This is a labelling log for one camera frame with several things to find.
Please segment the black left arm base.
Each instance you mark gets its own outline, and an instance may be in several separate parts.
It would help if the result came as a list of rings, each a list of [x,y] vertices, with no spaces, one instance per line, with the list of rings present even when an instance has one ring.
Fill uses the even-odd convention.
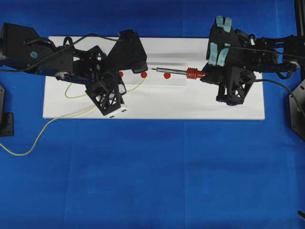
[[[6,107],[6,90],[0,85],[0,136],[14,136],[14,114]]]

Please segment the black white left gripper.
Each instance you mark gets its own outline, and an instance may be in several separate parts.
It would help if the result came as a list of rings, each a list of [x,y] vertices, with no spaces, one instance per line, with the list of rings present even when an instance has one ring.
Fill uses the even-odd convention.
[[[86,94],[103,116],[114,118],[118,113],[128,110],[122,97],[127,90],[119,73],[104,73],[85,87]]]

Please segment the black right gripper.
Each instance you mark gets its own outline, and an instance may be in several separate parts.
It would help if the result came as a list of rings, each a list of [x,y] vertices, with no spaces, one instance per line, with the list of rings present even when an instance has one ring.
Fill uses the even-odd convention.
[[[227,105],[243,104],[255,81],[254,72],[233,65],[216,67],[207,64],[203,72],[205,75],[201,81],[217,85],[216,101]]]

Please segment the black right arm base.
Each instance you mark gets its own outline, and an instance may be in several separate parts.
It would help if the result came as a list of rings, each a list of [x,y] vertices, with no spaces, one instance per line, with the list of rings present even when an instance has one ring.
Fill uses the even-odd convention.
[[[297,101],[301,105],[303,111],[305,110],[305,81],[301,83],[292,91]],[[289,96],[290,108],[290,125],[291,129],[304,141],[305,140],[305,118],[295,99]]]

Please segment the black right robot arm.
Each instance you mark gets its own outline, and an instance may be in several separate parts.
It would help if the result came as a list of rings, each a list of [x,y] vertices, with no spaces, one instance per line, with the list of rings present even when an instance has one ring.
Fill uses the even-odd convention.
[[[275,73],[288,79],[305,65],[304,36],[255,38],[238,32],[231,41],[209,41],[208,63],[203,68],[203,83],[218,86],[216,100],[230,106],[243,104],[255,73]]]

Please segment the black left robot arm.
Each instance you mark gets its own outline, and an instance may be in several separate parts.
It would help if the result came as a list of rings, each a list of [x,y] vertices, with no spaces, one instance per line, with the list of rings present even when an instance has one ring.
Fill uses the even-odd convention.
[[[88,50],[79,50],[75,45],[71,37],[65,37],[63,44],[56,46],[31,27],[4,23],[0,30],[0,63],[6,67],[4,72],[46,75],[84,85],[86,96],[103,116],[113,118],[116,112],[124,112],[122,61],[107,66],[119,56],[105,54],[98,45]]]

